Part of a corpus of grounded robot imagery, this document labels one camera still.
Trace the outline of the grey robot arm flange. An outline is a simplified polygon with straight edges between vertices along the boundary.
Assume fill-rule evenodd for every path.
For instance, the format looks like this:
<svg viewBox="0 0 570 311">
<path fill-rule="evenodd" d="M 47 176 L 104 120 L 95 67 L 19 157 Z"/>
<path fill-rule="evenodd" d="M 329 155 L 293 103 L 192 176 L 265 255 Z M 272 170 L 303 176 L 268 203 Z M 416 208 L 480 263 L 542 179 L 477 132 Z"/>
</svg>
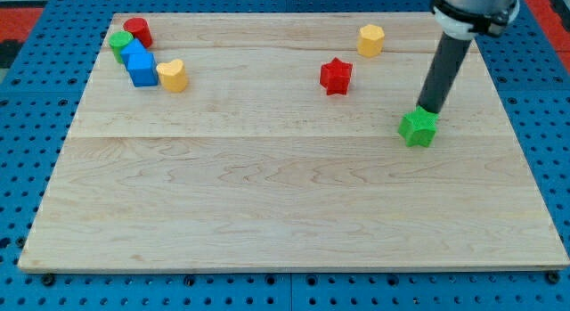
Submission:
<svg viewBox="0 0 570 311">
<path fill-rule="evenodd" d="M 500 37 L 518 16 L 520 0 L 433 0 L 431 9 L 445 35 L 469 41 Z"/>
</svg>

